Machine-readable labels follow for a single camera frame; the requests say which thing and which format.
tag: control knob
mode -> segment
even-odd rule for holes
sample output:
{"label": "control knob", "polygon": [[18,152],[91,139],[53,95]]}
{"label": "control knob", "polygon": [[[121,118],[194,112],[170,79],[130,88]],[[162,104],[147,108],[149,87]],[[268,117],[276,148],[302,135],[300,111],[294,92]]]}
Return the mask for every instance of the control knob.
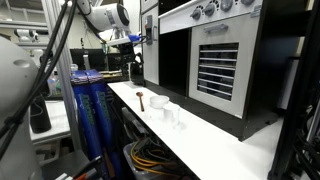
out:
{"label": "control knob", "polygon": [[194,20],[198,20],[201,16],[201,9],[196,8],[193,13],[190,15]]}
{"label": "control knob", "polygon": [[209,3],[206,6],[206,8],[204,8],[203,11],[207,16],[212,16],[212,14],[214,13],[214,5],[213,5],[213,3]]}
{"label": "control knob", "polygon": [[246,6],[249,6],[250,4],[252,4],[254,2],[254,0],[241,0],[241,3],[246,5]]}
{"label": "control knob", "polygon": [[227,12],[231,9],[233,0],[221,0],[221,10]]}

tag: oven window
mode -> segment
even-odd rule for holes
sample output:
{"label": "oven window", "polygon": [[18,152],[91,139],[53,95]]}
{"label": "oven window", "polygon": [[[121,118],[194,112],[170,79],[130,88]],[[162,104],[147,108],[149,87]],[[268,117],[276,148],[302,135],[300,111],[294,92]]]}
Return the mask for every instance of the oven window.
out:
{"label": "oven window", "polygon": [[198,91],[231,101],[239,43],[199,46]]}

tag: wooden spoon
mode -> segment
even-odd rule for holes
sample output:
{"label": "wooden spoon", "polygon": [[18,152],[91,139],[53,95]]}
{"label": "wooden spoon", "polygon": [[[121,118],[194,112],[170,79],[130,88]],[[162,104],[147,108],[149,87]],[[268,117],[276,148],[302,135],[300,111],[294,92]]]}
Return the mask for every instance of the wooden spoon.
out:
{"label": "wooden spoon", "polygon": [[144,112],[144,107],[143,107],[142,99],[141,99],[141,97],[143,96],[143,93],[142,93],[142,92],[137,92],[136,94],[137,94],[137,96],[138,96],[138,97],[139,97],[139,99],[140,99],[140,107],[141,107],[141,111],[142,111],[142,112]]}

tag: white shelf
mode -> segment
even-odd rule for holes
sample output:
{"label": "white shelf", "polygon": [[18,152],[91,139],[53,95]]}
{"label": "white shelf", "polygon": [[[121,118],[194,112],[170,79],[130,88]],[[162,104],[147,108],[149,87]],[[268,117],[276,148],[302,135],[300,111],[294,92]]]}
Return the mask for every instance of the white shelf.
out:
{"label": "white shelf", "polygon": [[46,23],[0,20],[0,28],[48,30]]}
{"label": "white shelf", "polygon": [[42,144],[66,137],[70,137],[70,126],[68,122],[64,102],[47,101],[46,102],[51,129],[44,133],[33,133],[30,127],[30,136],[33,144]]}
{"label": "white shelf", "polygon": [[[149,98],[157,94],[132,82],[108,85],[201,180],[267,179],[282,121],[240,142],[182,108],[179,113],[180,127],[174,129],[170,122],[164,120],[162,109],[150,107]],[[143,93],[144,112],[140,110],[136,92]]]}

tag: oven door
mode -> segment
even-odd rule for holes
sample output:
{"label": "oven door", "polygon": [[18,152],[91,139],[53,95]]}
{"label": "oven door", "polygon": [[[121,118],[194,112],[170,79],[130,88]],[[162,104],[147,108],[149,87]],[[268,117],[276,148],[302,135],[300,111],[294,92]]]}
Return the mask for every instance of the oven door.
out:
{"label": "oven door", "polygon": [[189,96],[242,119],[259,17],[192,28]]}

